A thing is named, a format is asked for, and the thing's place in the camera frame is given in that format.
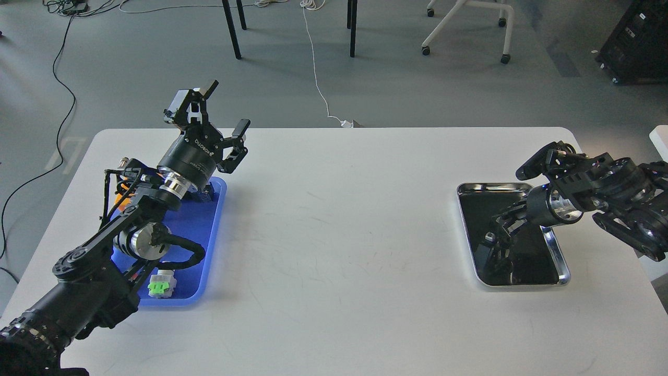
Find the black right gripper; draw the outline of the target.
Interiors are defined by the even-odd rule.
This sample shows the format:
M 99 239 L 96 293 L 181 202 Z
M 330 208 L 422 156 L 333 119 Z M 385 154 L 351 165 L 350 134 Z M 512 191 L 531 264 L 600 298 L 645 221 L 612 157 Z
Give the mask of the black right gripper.
M 528 192 L 525 202 L 515 202 L 492 217 L 487 232 L 493 232 L 497 242 L 492 247 L 483 244 L 487 261 L 506 259 L 520 229 L 527 223 L 551 228 L 575 224 L 582 216 L 583 212 L 562 197 L 558 190 L 550 185 L 535 186 Z

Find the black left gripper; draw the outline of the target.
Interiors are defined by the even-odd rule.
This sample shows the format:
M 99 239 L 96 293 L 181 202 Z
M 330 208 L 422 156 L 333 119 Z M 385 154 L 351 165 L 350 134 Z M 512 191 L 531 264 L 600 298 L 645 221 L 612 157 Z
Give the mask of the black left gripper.
M 207 99 L 218 85 L 214 79 L 205 89 L 179 90 L 164 110 L 164 122 L 176 126 L 180 136 L 158 162 L 158 169 L 179 174 L 198 190 L 205 188 L 216 169 L 233 173 L 248 154 L 244 134 L 251 120 L 240 119 L 229 137 L 209 121 Z

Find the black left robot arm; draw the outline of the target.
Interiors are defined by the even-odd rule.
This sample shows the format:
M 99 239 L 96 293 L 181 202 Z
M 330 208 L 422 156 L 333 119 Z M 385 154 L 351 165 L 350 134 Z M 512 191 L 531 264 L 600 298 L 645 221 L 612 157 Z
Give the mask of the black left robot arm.
M 209 121 L 207 100 L 218 85 L 214 80 L 206 89 L 177 91 L 164 121 L 180 134 L 157 167 L 124 158 L 105 170 L 105 190 L 116 176 L 120 198 L 109 206 L 103 197 L 98 232 L 60 257 L 52 268 L 57 285 L 2 329 L 2 375 L 88 374 L 61 367 L 61 354 L 74 339 L 96 327 L 114 328 L 136 312 L 140 287 L 153 269 L 187 269 L 205 259 L 205 248 L 172 233 L 164 216 L 179 210 L 186 195 L 209 193 L 213 173 L 231 174 L 248 153 L 248 119 L 229 137 Z

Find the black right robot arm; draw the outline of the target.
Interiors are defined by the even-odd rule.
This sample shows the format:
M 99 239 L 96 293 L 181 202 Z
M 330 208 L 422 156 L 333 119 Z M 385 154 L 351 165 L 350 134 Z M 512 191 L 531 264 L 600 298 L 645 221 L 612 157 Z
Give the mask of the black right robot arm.
M 608 153 L 588 157 L 563 141 L 551 142 L 516 170 L 525 181 L 542 174 L 548 183 L 492 217 L 478 245 L 491 257 L 506 255 L 520 230 L 577 223 L 592 213 L 599 228 L 649 259 L 666 256 L 666 162 L 636 165 Z

